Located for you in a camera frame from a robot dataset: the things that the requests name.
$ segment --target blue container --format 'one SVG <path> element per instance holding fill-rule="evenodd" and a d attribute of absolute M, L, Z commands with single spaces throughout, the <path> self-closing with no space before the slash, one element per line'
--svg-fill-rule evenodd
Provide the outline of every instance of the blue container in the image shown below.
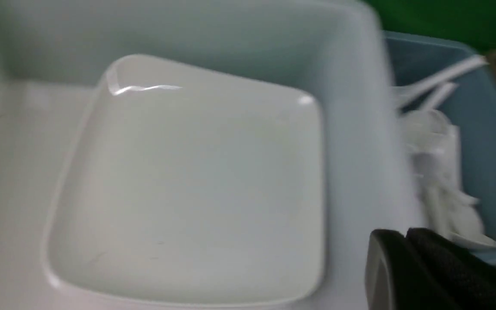
<path fill-rule="evenodd" d="M 391 32 L 385 35 L 398 86 L 417 82 L 476 53 L 453 41 Z M 496 85 L 486 67 L 454 82 L 460 86 L 440 110 L 460 126 L 463 188 L 480 199 L 477 209 L 486 234 L 496 240 Z M 496 264 L 496 250 L 476 255 Z"/>

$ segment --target plastic spoon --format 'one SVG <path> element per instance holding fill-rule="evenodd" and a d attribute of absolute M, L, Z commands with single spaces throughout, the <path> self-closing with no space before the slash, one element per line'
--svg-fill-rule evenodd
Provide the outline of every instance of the plastic spoon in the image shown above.
<path fill-rule="evenodd" d="M 422 79 L 419 82 L 407 86 L 394 87 L 394 90 L 397 93 L 397 108 L 403 108 L 404 106 L 410 104 L 418 96 L 431 90 L 434 86 L 437 86 L 442 82 L 447 82 L 486 64 L 487 61 L 485 57 L 481 55 L 474 55 L 425 79 Z"/>
<path fill-rule="evenodd" d="M 421 104 L 419 110 L 426 112 L 437 109 L 458 86 L 457 83 L 453 82 L 441 83 Z"/>
<path fill-rule="evenodd" d="M 412 155 L 413 167 L 417 175 L 417 182 L 421 190 L 430 186 L 437 186 L 451 195 L 459 203 L 467 206 L 477 204 L 480 200 L 461 192 L 454 184 L 446 180 L 441 174 L 439 159 L 430 153 Z"/>

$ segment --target green wall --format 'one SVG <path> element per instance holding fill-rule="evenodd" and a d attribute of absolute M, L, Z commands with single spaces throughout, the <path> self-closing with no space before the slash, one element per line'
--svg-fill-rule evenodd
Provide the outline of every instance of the green wall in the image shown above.
<path fill-rule="evenodd" d="M 366 0 L 386 30 L 496 49 L 496 0 Z"/>

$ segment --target black object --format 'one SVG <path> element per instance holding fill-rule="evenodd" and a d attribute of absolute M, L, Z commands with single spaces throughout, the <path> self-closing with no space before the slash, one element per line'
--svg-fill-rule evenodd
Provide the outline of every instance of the black object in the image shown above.
<path fill-rule="evenodd" d="M 366 265 L 370 310 L 496 310 L 496 267 L 425 228 L 378 229 Z"/>

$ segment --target white square plate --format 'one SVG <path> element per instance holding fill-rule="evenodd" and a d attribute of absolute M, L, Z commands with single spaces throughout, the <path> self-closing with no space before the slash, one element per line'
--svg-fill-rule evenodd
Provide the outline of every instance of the white square plate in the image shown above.
<path fill-rule="evenodd" d="M 323 270 L 315 99 L 151 56 L 106 72 L 43 243 L 51 284 L 160 306 L 303 298 Z"/>

